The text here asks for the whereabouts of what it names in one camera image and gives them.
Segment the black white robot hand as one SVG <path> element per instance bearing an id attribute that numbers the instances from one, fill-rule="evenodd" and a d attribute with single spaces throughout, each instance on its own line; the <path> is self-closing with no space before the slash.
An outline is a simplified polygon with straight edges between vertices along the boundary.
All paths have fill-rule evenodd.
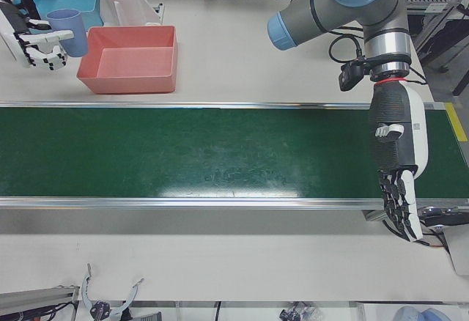
<path id="1" fill-rule="evenodd" d="M 42 20 L 34 0 L 1 0 L 1 39 L 22 67 L 62 69 L 68 54 L 61 41 L 72 38 L 71 30 L 54 31 Z"/>
<path id="2" fill-rule="evenodd" d="M 420 95 L 398 78 L 376 83 L 369 109 L 369 135 L 386 215 L 402 239 L 417 242 L 424 234 L 415 179 L 423 174 L 429 158 Z"/>

